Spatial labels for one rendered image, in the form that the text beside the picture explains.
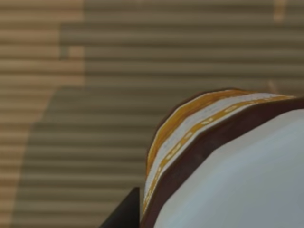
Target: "orange stripe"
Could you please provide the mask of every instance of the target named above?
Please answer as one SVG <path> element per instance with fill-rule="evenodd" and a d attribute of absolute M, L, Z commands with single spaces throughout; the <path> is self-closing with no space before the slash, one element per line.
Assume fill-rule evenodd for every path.
<path fill-rule="evenodd" d="M 197 99 L 189 101 L 184 106 L 178 108 L 178 110 L 168 118 L 168 120 L 159 128 L 157 134 L 155 135 L 154 141 L 150 147 L 147 159 L 147 170 L 146 175 L 148 177 L 154 159 L 156 157 L 157 151 L 161 145 L 168 139 L 168 137 L 174 132 L 177 127 L 190 115 L 196 113 L 197 111 L 206 108 L 212 103 L 240 95 L 255 94 L 256 92 L 248 92 L 242 90 L 229 90 L 229 91 L 220 91 L 211 94 L 202 95 Z"/>
<path fill-rule="evenodd" d="M 143 205 L 143 211 L 146 211 L 148 202 L 150 201 L 150 198 L 152 196 L 152 192 L 156 186 L 157 180 L 159 179 L 159 176 L 161 174 L 161 171 L 163 170 L 163 168 L 165 167 L 165 165 L 168 164 L 168 162 L 171 160 L 171 158 L 177 153 L 177 151 L 179 151 L 179 149 L 189 140 L 189 135 L 193 135 L 194 133 L 196 133 L 199 129 L 209 125 L 210 123 L 224 117 L 225 115 L 231 113 L 232 111 L 241 108 L 245 105 L 249 105 L 249 104 L 258 104 L 258 103 L 263 103 L 263 102 L 269 102 L 269 101 L 277 101 L 277 100 L 284 100 L 284 99 L 288 99 L 288 98 L 292 98 L 291 96 L 276 96 L 276 97 L 271 97 L 271 98 L 262 98 L 262 99 L 257 99 L 257 100 L 252 100 L 252 101 L 243 101 L 243 102 L 239 102 L 236 104 L 232 104 L 231 106 L 229 106 L 228 108 L 226 108 L 225 110 L 222 110 L 214 115 L 212 115 L 211 117 L 208 117 L 207 119 L 204 119 L 203 121 L 201 121 L 200 123 L 194 125 L 186 134 L 185 136 L 177 143 L 177 145 L 175 145 L 173 147 L 173 149 L 167 154 L 167 156 L 162 160 L 162 162 L 160 163 L 157 172 L 153 178 L 153 181 L 151 183 L 151 186 L 148 190 L 147 196 L 144 199 L 144 205 Z"/>

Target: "wooden surface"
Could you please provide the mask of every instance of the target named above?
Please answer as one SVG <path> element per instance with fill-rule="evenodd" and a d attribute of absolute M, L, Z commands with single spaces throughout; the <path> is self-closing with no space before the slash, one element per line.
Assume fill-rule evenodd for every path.
<path fill-rule="evenodd" d="M 302 95 L 304 2 L 0 1 L 0 226 L 95 228 L 197 92 Z"/>

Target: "slatted surface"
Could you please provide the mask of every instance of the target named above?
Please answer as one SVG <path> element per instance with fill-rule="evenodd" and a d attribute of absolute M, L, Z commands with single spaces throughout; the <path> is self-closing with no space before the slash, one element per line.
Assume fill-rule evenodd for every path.
<path fill-rule="evenodd" d="M 273 12 L 273 0 L 1 0 L 0 227 L 97 227 L 143 186 L 156 124 L 196 92 L 271 79 L 302 95 L 304 2 L 287 1 L 281 24 Z"/>

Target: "black object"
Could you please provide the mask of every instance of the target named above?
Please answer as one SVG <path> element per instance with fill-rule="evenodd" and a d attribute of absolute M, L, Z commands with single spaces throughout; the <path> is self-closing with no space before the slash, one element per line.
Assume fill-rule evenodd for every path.
<path fill-rule="evenodd" d="M 134 188 L 99 228 L 139 228 L 140 191 Z"/>

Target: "corrugated surface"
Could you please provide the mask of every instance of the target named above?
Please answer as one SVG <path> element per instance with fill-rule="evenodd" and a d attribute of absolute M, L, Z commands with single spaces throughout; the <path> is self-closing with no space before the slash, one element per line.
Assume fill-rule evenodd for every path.
<path fill-rule="evenodd" d="M 1 0 L 0 227 L 97 227 L 143 186 L 161 117 L 196 92 L 272 79 L 303 94 L 304 2 L 287 1 L 282 24 L 273 12 L 272 0 Z"/>

